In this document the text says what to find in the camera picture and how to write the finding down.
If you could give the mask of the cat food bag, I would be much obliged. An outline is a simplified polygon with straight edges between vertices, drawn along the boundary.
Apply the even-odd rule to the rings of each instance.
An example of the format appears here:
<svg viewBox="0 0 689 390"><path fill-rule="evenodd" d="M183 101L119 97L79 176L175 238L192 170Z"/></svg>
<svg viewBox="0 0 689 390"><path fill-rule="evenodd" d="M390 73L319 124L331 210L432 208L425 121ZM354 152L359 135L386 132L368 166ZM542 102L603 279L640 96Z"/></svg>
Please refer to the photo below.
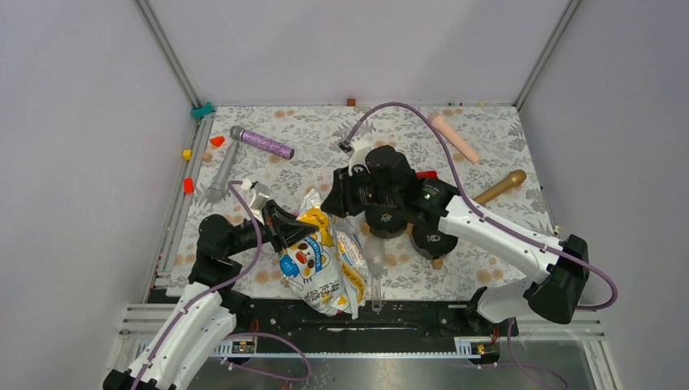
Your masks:
<svg viewBox="0 0 689 390"><path fill-rule="evenodd" d="M357 319L371 278L362 243L350 219L330 216L321 205L316 190L305 195L297 221L316 231L282 251L280 269L291 289L312 309Z"/></svg>

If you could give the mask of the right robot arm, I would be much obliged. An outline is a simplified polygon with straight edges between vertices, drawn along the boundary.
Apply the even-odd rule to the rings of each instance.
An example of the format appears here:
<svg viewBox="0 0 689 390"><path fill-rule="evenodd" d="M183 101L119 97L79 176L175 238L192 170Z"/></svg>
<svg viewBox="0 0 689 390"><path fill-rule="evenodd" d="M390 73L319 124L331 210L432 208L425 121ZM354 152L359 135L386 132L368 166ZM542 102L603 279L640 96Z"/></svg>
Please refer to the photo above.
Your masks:
<svg viewBox="0 0 689 390"><path fill-rule="evenodd" d="M474 294L466 312L473 333L485 335L498 323L526 314L551 323L571 322L589 276L585 240L571 235L560 241L501 218L451 184L419 177L405 155L389 145L373 148L343 141L340 148L349 164L334 171L324 212L345 218L387 208L416 228L477 245L524 274L516 282Z"/></svg>

